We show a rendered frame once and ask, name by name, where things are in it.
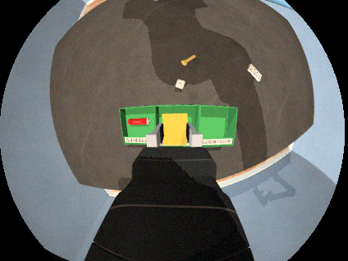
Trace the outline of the yellow rectangular pad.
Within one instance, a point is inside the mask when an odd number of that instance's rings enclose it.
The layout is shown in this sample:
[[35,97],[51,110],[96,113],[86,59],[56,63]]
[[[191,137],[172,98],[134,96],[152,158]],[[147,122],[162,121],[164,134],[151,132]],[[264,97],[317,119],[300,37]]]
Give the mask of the yellow rectangular pad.
[[164,113],[163,145],[186,145],[187,113]]

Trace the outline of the green rack of bins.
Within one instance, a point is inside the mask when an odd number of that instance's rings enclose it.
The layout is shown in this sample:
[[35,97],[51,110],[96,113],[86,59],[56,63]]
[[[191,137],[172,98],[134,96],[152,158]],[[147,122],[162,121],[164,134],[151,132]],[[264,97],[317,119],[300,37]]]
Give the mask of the green rack of bins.
[[[234,144],[238,108],[175,104],[119,109],[124,144],[147,144],[146,135],[152,133],[155,127],[163,122],[163,113],[187,113],[187,122],[190,122],[197,132],[201,132],[203,138],[208,138],[203,139],[202,147],[232,146]],[[149,124],[129,125],[128,120],[134,118],[149,118]]]

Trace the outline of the white domino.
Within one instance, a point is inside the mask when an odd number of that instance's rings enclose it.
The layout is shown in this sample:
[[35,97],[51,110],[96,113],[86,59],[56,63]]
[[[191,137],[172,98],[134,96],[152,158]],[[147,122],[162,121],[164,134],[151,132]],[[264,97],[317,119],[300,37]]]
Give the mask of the white domino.
[[260,81],[261,75],[260,75],[260,73],[254,68],[254,66],[253,66],[252,64],[249,65],[249,67],[248,67],[247,70],[252,74],[252,76],[253,76],[257,81]]

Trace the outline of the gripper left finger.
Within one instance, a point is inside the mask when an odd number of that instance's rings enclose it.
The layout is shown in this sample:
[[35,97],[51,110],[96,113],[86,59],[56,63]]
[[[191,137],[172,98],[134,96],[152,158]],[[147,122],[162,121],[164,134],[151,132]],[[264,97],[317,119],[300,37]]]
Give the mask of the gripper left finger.
[[163,142],[164,138],[164,129],[163,123],[159,123],[152,133],[146,135],[147,147],[159,147]]

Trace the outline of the red cylinder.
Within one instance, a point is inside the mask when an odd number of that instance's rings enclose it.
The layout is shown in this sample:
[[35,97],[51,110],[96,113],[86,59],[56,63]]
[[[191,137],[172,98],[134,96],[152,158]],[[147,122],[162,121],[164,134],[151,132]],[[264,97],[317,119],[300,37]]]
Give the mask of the red cylinder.
[[147,125],[149,124],[149,118],[134,118],[128,120],[129,125]]

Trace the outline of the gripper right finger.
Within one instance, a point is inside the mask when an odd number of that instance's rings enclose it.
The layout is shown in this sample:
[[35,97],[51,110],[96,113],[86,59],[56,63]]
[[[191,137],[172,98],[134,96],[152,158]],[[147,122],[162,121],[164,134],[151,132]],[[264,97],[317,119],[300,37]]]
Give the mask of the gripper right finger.
[[202,147],[203,134],[201,132],[197,132],[190,122],[186,123],[186,139],[187,143],[190,144],[190,147]]

